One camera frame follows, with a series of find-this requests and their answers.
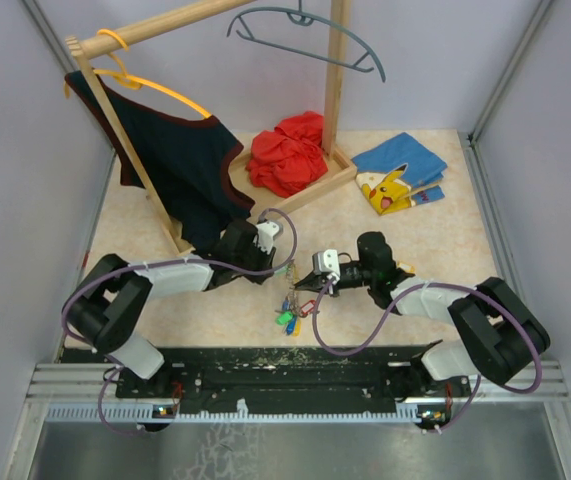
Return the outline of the blue key tag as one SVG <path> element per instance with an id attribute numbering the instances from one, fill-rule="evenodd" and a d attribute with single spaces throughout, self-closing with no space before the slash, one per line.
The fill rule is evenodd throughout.
<path id="1" fill-rule="evenodd" d="M 287 323 L 284 329 L 286 336 L 297 337 L 300 335 L 301 331 L 301 320 L 298 317 L 293 318 Z"/>

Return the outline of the blue pikachu cloth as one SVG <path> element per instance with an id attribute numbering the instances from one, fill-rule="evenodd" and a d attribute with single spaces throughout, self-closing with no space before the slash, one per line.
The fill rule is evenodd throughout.
<path id="1" fill-rule="evenodd" d="M 356 155 L 356 184 L 379 215 L 440 201 L 447 164 L 403 132 Z"/>

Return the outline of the small yellow tag key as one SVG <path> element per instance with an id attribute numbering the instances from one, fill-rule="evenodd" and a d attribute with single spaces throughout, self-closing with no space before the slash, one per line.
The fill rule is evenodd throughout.
<path id="1" fill-rule="evenodd" d="M 396 262 L 396 268 L 398 270 L 404 272 L 407 275 L 415 275 L 416 274 L 416 269 L 414 266 L 407 264 L 405 262 L 402 262 L 402 261 Z"/>

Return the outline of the grey-blue clothes hanger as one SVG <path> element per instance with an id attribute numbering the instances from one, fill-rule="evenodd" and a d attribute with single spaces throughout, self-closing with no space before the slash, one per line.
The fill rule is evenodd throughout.
<path id="1" fill-rule="evenodd" d="M 374 75 L 382 83 L 388 78 L 384 61 L 368 34 L 329 10 L 308 8 L 304 1 L 272 1 L 243 8 L 229 20 L 226 36 Z"/>

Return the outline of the wooden clothes rack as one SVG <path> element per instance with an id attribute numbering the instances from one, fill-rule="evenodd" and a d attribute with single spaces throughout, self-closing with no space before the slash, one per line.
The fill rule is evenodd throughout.
<path id="1" fill-rule="evenodd" d="M 164 233 L 177 254 L 209 248 L 236 219 L 255 220 L 267 207 L 286 213 L 321 198 L 352 181 L 356 167 L 336 146 L 342 73 L 350 7 L 331 4 L 325 110 L 313 123 L 321 128 L 302 143 L 312 154 L 304 179 L 295 179 L 294 192 L 281 198 L 257 182 L 256 161 L 213 114 L 186 97 L 170 91 L 197 113 L 188 120 L 157 111 L 105 86 L 107 72 L 95 69 L 92 59 L 113 56 L 117 49 L 190 25 L 238 7 L 236 1 L 199 1 L 174 11 L 123 27 L 102 30 L 84 41 L 67 40 L 78 70 L 65 77 L 66 93 L 75 93 L 98 121 L 121 160 L 120 181 L 140 187 L 153 204 Z"/>

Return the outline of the steel key organizer yellow handle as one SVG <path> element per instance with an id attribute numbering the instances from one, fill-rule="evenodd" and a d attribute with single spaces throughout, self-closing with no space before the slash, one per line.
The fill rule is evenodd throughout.
<path id="1" fill-rule="evenodd" d="M 290 270 L 287 274 L 285 274 L 287 283 L 288 283 L 288 292 L 286 294 L 286 296 L 284 297 L 281 306 L 279 309 L 276 310 L 276 317 L 284 311 L 291 311 L 295 317 L 298 317 L 301 321 L 305 318 L 307 318 L 308 316 L 310 316 L 311 314 L 309 314 L 307 317 L 305 318 L 301 318 L 298 316 L 298 309 L 301 305 L 303 305 L 304 303 L 306 303 L 307 301 L 300 303 L 300 299 L 299 299 L 299 292 L 294 290 L 294 284 L 299 281 L 299 275 L 298 275 L 298 270 L 295 264 L 295 261 L 292 260 L 288 263 L 288 265 Z M 282 328 L 282 332 L 284 333 L 284 329 L 286 325 L 280 326 L 279 327 Z"/>

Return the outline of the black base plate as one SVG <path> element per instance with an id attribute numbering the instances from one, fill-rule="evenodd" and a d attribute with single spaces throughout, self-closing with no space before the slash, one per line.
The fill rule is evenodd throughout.
<path id="1" fill-rule="evenodd" d="M 128 369 L 111 386 L 122 400 L 161 400 L 168 414 L 392 413 L 412 397 L 448 408 L 470 391 L 467 376 L 436 382 L 422 369 L 427 346 L 370 347 L 351 357 L 320 347 L 164 348 L 164 368 L 149 380 Z"/>

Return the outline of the red crumpled cloth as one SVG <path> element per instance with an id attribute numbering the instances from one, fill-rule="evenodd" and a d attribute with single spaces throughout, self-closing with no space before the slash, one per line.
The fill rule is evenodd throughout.
<path id="1" fill-rule="evenodd" d="M 259 133 L 246 165 L 251 184 L 289 198 L 321 179 L 328 172 L 323 127 L 321 114 L 306 111 Z"/>

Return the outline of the red key tag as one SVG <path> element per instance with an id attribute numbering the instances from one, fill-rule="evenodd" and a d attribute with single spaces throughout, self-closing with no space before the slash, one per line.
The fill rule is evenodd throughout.
<path id="1" fill-rule="evenodd" d="M 309 314 L 311 314 L 315 308 L 316 308 L 316 301 L 315 300 L 309 300 L 299 307 L 298 316 L 301 318 L 305 318 Z"/>

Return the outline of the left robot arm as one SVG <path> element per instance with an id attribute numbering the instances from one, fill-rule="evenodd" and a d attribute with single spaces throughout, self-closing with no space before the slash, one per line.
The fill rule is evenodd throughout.
<path id="1" fill-rule="evenodd" d="M 134 265 L 106 255 L 64 305 L 64 326 L 134 373 L 149 395 L 162 396 L 172 387 L 173 373 L 160 351 L 135 332 L 147 301 L 211 291 L 239 277 L 262 284 L 274 273 L 275 240 L 281 233 L 276 221 L 236 220 L 211 249 L 176 260 Z"/>

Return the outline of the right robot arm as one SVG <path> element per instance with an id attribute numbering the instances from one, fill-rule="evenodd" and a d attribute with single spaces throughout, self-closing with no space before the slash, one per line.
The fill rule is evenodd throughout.
<path id="1" fill-rule="evenodd" d="M 541 356 L 551 340 L 503 279 L 489 277 L 473 287 L 424 280 L 394 259 L 380 232 L 361 234 L 356 246 L 356 259 L 347 262 L 341 261 L 335 249 L 315 253 L 312 271 L 295 288 L 318 297 L 364 288 L 386 314 L 422 317 L 454 326 L 458 340 L 429 347 L 412 370 L 412 384 L 419 393 L 435 395 L 447 380 L 470 375 L 508 389 L 510 381 L 527 366 L 534 367 L 535 376 L 522 393 L 539 387 L 543 375 Z"/>

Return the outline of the dark navy tank top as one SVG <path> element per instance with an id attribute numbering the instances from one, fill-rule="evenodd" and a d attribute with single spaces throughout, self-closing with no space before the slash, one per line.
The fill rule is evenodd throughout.
<path id="1" fill-rule="evenodd" d="M 250 217 L 255 202 L 229 175 L 243 144 L 217 117 L 187 120 L 105 92 L 165 210 L 182 223 L 184 240 L 208 249 L 232 221 Z"/>

